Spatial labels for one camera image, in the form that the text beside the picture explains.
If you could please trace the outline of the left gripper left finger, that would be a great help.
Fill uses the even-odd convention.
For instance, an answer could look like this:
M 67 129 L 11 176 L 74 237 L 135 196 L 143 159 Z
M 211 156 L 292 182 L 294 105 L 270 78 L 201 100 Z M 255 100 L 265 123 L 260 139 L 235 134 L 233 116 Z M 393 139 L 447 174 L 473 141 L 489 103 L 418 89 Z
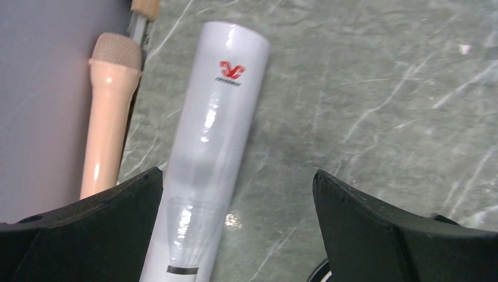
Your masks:
M 139 281 L 163 192 L 156 167 L 98 194 L 1 224 L 2 281 Z

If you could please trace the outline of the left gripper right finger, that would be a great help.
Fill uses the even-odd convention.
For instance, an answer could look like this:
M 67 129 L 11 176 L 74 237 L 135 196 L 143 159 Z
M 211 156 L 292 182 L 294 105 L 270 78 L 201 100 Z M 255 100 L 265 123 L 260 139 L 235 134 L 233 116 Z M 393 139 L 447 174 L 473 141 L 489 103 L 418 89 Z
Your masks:
M 333 281 L 496 281 L 497 233 L 423 217 L 318 170 L 315 210 Z

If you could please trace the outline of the white shuttlecock tube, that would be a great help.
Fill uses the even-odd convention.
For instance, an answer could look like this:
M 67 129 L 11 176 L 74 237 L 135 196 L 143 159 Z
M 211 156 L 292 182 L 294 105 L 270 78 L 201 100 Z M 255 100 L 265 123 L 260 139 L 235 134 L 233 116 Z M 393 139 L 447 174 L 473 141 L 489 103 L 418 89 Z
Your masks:
M 203 25 L 141 281 L 208 280 L 270 47 L 235 23 Z

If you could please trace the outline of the black racket bag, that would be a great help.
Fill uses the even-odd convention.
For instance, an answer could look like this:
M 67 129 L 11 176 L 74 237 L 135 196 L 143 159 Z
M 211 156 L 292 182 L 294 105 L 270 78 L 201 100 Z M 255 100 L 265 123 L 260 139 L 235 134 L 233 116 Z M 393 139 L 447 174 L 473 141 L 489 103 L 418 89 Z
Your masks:
M 329 260 L 325 259 L 314 268 L 307 278 L 307 282 L 333 282 Z

